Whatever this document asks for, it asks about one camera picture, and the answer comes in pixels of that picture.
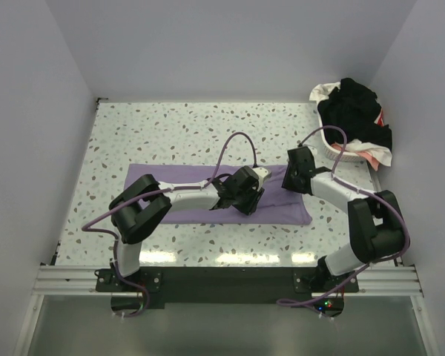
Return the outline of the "purple t shirt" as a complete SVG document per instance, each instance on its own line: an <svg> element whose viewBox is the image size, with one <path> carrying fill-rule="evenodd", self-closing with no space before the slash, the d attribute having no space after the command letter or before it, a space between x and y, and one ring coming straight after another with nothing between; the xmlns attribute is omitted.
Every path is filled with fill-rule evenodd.
<svg viewBox="0 0 445 356"><path fill-rule="evenodd" d="M168 213L164 224L281 224L308 225L312 218L307 212L300 194L282 188L286 167L270 165L271 179L265 182L265 189L256 211L246 216L230 207L216 211L188 210ZM128 188L142 175L151 174L158 181L171 183L194 183L209 178L213 166L206 165L129 165L124 187Z"/></svg>

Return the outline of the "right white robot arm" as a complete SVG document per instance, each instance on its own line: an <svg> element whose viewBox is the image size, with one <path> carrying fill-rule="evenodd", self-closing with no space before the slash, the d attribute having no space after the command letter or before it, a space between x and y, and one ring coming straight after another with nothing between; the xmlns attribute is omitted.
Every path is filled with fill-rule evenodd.
<svg viewBox="0 0 445 356"><path fill-rule="evenodd" d="M406 224L391 191L366 191L339 177L327 167L317 167L309 148L288 151L282 187L330 202L346 213L349 242L321 257L305 281L312 290L333 291L342 277L370 263L396 258L410 245Z"/></svg>

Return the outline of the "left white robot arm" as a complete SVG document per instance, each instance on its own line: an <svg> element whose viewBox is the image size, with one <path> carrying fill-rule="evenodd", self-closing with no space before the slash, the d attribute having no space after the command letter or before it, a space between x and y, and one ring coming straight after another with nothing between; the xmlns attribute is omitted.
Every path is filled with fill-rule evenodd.
<svg viewBox="0 0 445 356"><path fill-rule="evenodd" d="M111 222L120 233L113 283L123 291L137 286L142 242L167 214L235 208L249 216L256 211L263 184L270 177L270 169L258 166L243 166L233 174L192 184L159 182L151 174L141 176L109 205Z"/></svg>

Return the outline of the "white pink t shirt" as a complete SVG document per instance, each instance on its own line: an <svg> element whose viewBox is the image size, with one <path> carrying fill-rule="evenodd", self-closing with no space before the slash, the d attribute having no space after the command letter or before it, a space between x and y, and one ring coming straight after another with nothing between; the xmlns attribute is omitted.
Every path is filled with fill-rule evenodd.
<svg viewBox="0 0 445 356"><path fill-rule="evenodd" d="M329 98L329 94L334 89L341 89L341 82L326 83L316 85L310 95L309 100L317 105ZM324 146L324 153L327 158L336 160L342 145L334 143L330 145L326 140L325 131L321 131L321 139ZM392 152L383 146L368 142L361 142L359 139L353 139L346 146L346 150L340 158L342 162L362 162L367 161L371 167L377 171L379 165L390 167L392 164Z"/></svg>

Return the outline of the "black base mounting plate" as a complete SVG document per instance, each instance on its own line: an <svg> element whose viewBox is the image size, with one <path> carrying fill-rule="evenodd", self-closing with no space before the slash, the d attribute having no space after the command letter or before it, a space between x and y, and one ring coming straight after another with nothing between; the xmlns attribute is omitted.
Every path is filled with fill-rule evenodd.
<svg viewBox="0 0 445 356"><path fill-rule="evenodd" d="M342 296L359 292L357 279L344 274L321 280L314 267L142 267L120 280L113 267L97 269L96 291L111 295L115 312L163 309L171 303L272 304L287 298L312 299L347 284L334 297L316 302L318 311L338 316Z"/></svg>

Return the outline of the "aluminium frame rail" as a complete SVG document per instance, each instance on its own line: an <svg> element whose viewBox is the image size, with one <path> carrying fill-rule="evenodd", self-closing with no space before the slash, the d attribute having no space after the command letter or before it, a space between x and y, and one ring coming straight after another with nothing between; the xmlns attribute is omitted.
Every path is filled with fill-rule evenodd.
<svg viewBox="0 0 445 356"><path fill-rule="evenodd" d="M32 293L36 295L92 295L96 293L96 266L42 266ZM357 275L360 294L366 297L420 297L414 267L373 266Z"/></svg>

